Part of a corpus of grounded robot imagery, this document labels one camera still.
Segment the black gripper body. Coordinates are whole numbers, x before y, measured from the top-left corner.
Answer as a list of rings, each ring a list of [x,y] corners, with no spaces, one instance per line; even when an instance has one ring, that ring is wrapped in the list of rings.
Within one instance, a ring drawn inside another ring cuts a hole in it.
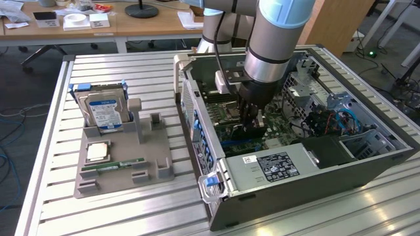
[[[238,105],[253,105],[263,109],[271,101],[278,82],[262,83],[254,80],[242,82],[238,88]]]

